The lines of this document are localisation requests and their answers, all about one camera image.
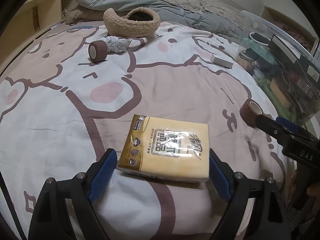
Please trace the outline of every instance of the cartoon bed sheet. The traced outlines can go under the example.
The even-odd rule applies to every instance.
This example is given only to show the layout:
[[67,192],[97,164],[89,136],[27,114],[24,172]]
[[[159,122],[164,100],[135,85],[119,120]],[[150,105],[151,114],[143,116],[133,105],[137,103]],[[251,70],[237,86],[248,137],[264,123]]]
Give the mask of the cartoon bed sheet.
[[[249,178],[273,176],[286,195],[293,162],[239,114],[247,98],[273,118],[275,108],[237,63],[225,69],[210,61],[212,54],[234,57],[237,44],[162,22],[154,36],[132,39],[127,53],[90,62],[89,43],[105,35],[101,22],[52,29],[0,84],[0,170],[26,234],[45,179],[70,179],[107,148],[119,156],[134,114],[207,123],[210,147],[222,161]],[[207,240],[226,204],[211,181],[154,181],[115,170],[94,208],[112,240]],[[16,231],[2,194],[0,211]]]

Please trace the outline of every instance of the wooden bed frame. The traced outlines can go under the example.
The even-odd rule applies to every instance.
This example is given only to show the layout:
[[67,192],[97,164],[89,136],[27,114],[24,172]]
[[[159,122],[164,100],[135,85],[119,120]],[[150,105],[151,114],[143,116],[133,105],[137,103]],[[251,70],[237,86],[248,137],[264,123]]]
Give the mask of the wooden bed frame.
[[0,36],[0,75],[35,39],[65,20],[75,0],[27,0]]

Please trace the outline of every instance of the small white box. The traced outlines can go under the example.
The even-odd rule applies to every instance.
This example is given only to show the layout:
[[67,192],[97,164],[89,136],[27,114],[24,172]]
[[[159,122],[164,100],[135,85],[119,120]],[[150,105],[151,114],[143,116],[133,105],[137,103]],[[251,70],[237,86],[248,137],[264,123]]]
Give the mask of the small white box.
[[210,60],[219,66],[226,67],[226,68],[232,68],[233,62],[229,61],[227,57],[217,57],[214,54],[212,54]]

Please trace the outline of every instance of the beige fluffy bag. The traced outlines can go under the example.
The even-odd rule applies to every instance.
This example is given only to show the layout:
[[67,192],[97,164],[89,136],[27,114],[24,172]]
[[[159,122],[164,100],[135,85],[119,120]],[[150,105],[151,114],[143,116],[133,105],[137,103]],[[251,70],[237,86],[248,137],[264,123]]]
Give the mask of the beige fluffy bag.
[[139,38],[152,35],[160,26],[160,17],[145,7],[135,8],[123,17],[109,8],[103,14],[103,22],[111,36]]

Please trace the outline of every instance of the screw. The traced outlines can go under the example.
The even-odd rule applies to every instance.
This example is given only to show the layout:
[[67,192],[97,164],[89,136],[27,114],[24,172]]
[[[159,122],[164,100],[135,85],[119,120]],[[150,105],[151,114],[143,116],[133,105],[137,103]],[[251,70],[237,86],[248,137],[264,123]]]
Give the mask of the screw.
[[274,180],[272,177],[268,177],[268,178],[267,178],[267,182],[270,183],[270,184],[272,184],[272,183],[275,182],[275,180]]
[[241,172],[237,171],[237,172],[235,173],[235,177],[236,177],[237,179],[242,179],[242,178],[243,178],[243,174],[242,174]]
[[79,173],[77,174],[77,178],[78,178],[78,179],[83,179],[84,176],[85,176],[85,173],[84,173],[84,172],[79,172]]
[[54,181],[54,178],[50,177],[45,180],[46,184],[51,184]]

